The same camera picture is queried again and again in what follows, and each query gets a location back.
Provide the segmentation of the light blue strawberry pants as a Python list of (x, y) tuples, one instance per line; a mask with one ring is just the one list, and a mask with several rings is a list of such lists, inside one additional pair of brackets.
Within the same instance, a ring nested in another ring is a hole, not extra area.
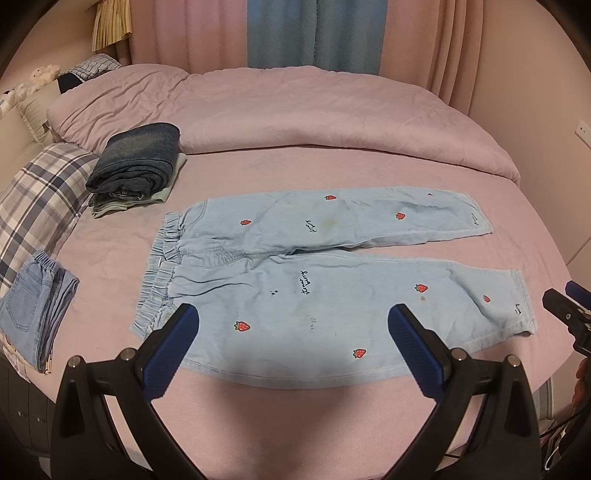
[(408, 367), (388, 330), (397, 304), (472, 353), (537, 331), (517, 270), (377, 255), (491, 232), (474, 200), (447, 190), (208, 199), (165, 216), (131, 328), (145, 337), (194, 306), (199, 331), (183, 365), (239, 384), (324, 389), (398, 377)]

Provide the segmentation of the pink bed sheet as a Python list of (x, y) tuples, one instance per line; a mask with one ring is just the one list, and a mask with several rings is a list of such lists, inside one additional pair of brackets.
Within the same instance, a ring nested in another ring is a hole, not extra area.
[(532, 388), (572, 352), (542, 304), (569, 272), (506, 157), (192, 155), (165, 203), (84, 214), (58, 261), (79, 286), (31, 381), (55, 398), (70, 357), (112, 359), (195, 306), (155, 408), (211, 479), (387, 473), (434, 407), (389, 333), (396, 304), (449, 347), (518, 356)]

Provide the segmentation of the light blue folded jeans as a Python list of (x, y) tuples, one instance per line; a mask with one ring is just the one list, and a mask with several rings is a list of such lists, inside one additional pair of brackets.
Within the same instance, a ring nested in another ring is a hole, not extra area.
[(33, 254), (1, 299), (1, 332), (26, 363), (47, 371), (79, 279), (44, 251)]

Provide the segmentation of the light green folded garment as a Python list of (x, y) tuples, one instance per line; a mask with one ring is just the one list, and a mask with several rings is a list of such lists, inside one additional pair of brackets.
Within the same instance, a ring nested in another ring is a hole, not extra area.
[(165, 203), (169, 198), (172, 187), (175, 184), (179, 171), (187, 161), (187, 157), (184, 153), (179, 153), (177, 156), (176, 164), (172, 177), (169, 184), (162, 190), (152, 194), (150, 197), (138, 199), (122, 199), (109, 197), (103, 194), (92, 194), (89, 200), (89, 206), (91, 207), (92, 216), (97, 219), (107, 214), (111, 214), (119, 211), (126, 211), (136, 206), (152, 205), (158, 203)]

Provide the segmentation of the plaid pillow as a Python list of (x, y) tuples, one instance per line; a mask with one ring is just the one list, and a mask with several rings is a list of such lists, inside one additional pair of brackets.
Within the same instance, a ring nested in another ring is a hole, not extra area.
[(69, 143), (45, 147), (1, 193), (1, 292), (37, 251), (55, 258), (88, 205), (98, 156)]

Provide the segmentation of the dark blue folded jeans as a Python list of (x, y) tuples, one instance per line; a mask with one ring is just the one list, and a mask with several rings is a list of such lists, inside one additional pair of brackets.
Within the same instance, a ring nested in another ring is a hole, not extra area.
[(125, 200), (143, 200), (161, 191), (172, 179), (179, 137), (179, 129), (164, 122), (112, 136), (88, 178), (87, 190)]

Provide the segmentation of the pink curtain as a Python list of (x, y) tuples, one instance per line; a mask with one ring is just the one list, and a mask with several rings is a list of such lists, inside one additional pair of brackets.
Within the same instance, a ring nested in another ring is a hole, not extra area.
[(131, 60), (205, 73), (315, 66), (421, 86), (467, 113), (482, 1), (133, 1)]

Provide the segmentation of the pink folded duvet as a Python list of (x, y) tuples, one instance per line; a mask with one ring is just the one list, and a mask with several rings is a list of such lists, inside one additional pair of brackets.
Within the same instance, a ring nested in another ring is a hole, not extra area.
[(187, 154), (314, 145), (521, 179), (487, 131), (432, 92), (313, 66), (191, 74), (168, 65), (130, 65), (62, 94), (47, 121), (59, 138), (94, 153), (118, 133), (164, 122), (179, 129)]

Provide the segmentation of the blue curtain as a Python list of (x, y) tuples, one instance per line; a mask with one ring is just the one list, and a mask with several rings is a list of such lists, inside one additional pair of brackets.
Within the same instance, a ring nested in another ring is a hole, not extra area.
[(247, 63), (376, 75), (387, 11), (386, 1), (249, 1)]

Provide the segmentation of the white plush toy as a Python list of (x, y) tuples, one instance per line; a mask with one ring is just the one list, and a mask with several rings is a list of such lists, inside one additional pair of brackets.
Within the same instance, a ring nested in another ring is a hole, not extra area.
[(31, 73), (27, 81), (22, 82), (14, 88), (16, 100), (22, 101), (28, 96), (33, 95), (46, 85), (55, 81), (59, 74), (60, 67), (58, 65), (49, 64), (38, 67)]

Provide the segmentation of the striped blue pillow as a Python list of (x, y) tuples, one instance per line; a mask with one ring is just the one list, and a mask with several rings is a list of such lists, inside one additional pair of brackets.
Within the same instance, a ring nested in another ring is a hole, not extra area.
[(70, 68), (68, 72), (85, 82), (121, 67), (122, 65), (110, 55), (97, 53)]

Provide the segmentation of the yellow pleated curtain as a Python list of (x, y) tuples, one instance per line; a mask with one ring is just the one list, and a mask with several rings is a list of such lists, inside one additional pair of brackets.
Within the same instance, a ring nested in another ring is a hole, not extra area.
[(131, 9), (128, 0), (104, 0), (97, 3), (92, 31), (94, 52), (127, 39), (131, 33)]

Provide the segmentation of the white wall socket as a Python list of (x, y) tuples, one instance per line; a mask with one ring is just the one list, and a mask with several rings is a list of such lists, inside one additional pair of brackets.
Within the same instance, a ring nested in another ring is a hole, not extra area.
[(591, 148), (591, 127), (589, 125), (579, 120), (575, 128), (575, 134), (588, 148)]

